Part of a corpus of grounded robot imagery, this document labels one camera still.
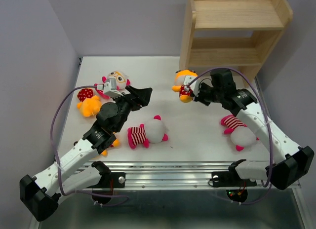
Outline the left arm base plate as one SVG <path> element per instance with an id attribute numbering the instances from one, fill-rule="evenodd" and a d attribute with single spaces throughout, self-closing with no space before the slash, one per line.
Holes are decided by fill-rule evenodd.
<path id="1" fill-rule="evenodd" d="M 125 188 L 125 172 L 112 172 L 106 176 L 102 176 L 98 179 L 97 183 L 89 185 L 87 188 L 92 189 L 122 189 Z"/>

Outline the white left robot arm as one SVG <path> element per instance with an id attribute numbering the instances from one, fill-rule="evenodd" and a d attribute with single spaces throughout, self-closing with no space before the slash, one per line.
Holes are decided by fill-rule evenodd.
<path id="1" fill-rule="evenodd" d="M 104 103 L 92 127 L 84 133 L 65 155 L 34 176 L 25 175 L 19 182 L 20 200 L 38 222 L 49 218 L 66 197 L 74 193 L 88 194 L 86 188 L 106 186 L 111 181 L 110 169 L 100 161 L 86 170 L 75 172 L 92 158 L 100 155 L 115 140 L 128 119 L 128 115 L 146 107 L 152 88 L 137 89 L 127 86 L 127 94 L 103 87 L 113 102 Z"/>

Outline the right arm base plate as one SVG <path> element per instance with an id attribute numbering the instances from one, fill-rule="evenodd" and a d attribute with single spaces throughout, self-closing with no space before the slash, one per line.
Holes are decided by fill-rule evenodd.
<path id="1" fill-rule="evenodd" d="M 257 183 L 249 179 L 241 179 L 237 173 L 229 171 L 217 171 L 211 173 L 211 178 L 208 181 L 208 184 L 214 188 L 223 188 L 223 187 L 255 187 Z"/>

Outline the orange bear polka dot toy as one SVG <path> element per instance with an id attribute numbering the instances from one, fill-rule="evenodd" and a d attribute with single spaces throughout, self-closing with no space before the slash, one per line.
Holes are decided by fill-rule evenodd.
<path id="1" fill-rule="evenodd" d="M 189 84 L 197 76 L 196 72 L 190 70 L 178 70 L 175 73 L 174 85 L 171 89 L 179 93 L 181 102 L 188 103 L 193 100 L 196 81 L 191 85 Z"/>

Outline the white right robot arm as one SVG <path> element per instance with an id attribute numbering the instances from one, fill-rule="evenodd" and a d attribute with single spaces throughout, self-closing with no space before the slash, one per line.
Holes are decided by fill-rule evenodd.
<path id="1" fill-rule="evenodd" d="M 210 74 L 212 85 L 203 83 L 197 76 L 188 88 L 194 101 L 205 105 L 220 103 L 242 121 L 269 152 L 269 162 L 256 163 L 246 159 L 234 162 L 227 172 L 227 179 L 233 185 L 243 180 L 261 180 L 279 190 L 288 188 L 308 173 L 314 151 L 291 140 L 268 116 L 258 93 L 253 90 L 237 89 L 229 68 L 213 68 L 204 72 Z"/>

